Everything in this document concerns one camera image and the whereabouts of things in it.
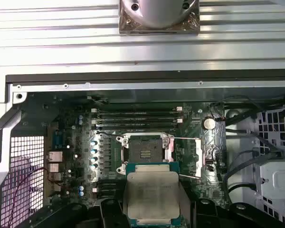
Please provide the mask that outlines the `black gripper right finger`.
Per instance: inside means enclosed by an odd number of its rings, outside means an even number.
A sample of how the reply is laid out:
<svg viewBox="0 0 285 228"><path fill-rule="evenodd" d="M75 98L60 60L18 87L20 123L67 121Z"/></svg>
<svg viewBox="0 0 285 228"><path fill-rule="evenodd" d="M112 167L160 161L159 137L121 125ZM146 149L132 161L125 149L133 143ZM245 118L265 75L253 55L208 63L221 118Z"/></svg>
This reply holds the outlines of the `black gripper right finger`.
<svg viewBox="0 0 285 228"><path fill-rule="evenodd" d="M180 212L189 228L281 228L283 223L243 202L228 209L198 198L189 182L180 182Z"/></svg>

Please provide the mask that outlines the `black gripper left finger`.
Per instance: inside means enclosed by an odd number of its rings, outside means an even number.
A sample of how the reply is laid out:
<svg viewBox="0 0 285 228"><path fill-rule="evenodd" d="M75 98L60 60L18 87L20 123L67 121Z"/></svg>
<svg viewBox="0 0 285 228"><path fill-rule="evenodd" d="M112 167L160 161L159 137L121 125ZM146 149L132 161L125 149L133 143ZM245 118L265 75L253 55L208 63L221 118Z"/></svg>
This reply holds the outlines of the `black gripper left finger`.
<svg viewBox="0 0 285 228"><path fill-rule="evenodd" d="M67 204L50 215L39 217L40 228L126 228L128 218L123 213L125 184L116 184L111 195L105 195L108 185L100 187L98 204L87 207L81 203Z"/></svg>

